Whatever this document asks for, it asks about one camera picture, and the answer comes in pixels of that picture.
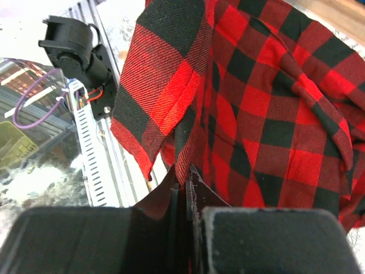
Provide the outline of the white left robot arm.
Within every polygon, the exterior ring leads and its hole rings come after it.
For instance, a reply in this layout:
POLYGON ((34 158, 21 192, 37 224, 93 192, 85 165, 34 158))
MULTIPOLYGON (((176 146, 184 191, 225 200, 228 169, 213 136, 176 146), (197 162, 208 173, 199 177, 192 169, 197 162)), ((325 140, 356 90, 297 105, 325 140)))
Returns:
POLYGON ((50 16, 44 40, 38 41, 51 64, 68 79, 79 80, 87 91, 95 91, 89 99, 95 120, 111 116, 117 93, 117 79, 101 32, 93 24, 73 18, 50 16))

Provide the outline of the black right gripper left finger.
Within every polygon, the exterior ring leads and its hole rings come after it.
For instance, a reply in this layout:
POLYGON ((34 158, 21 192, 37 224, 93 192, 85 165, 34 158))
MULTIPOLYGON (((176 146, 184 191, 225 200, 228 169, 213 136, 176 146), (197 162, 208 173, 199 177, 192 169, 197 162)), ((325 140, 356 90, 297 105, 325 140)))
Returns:
POLYGON ((179 190, 171 168, 132 207, 29 209, 1 248, 1 272, 180 273, 179 190))

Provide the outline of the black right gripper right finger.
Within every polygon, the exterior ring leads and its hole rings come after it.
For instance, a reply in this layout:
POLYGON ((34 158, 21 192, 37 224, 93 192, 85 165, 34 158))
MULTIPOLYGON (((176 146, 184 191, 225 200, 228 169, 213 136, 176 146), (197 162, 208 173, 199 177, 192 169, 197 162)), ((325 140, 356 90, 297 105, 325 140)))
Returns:
POLYGON ((186 181, 193 273, 359 273, 337 219, 322 209, 230 207, 195 167, 186 181))

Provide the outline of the red plaid shirt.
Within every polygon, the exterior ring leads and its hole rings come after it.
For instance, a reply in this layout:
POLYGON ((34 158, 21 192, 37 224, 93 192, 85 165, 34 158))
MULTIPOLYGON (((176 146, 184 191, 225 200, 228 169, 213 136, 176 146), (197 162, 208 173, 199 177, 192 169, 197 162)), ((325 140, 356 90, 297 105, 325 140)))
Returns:
POLYGON ((364 60, 284 1, 146 1, 111 131, 150 178, 364 226, 364 60))

